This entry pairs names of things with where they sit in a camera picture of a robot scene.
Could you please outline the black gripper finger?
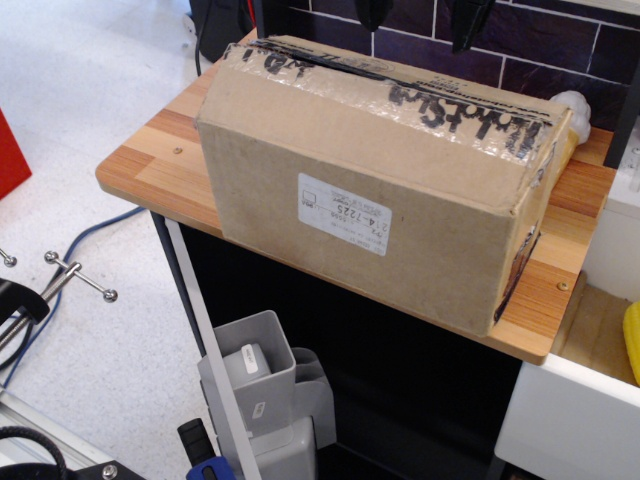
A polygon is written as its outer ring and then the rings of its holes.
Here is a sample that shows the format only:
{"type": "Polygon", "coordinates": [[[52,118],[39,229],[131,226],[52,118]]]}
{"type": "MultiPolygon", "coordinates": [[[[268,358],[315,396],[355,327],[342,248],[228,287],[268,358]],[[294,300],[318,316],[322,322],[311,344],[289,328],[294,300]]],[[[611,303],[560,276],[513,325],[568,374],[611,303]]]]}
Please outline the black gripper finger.
{"type": "Polygon", "coordinates": [[[355,0],[356,17],[367,31],[376,31],[387,17],[386,0],[355,0]]]}
{"type": "Polygon", "coordinates": [[[454,0],[451,12],[452,52],[468,51],[482,31],[493,0],[454,0]]]}

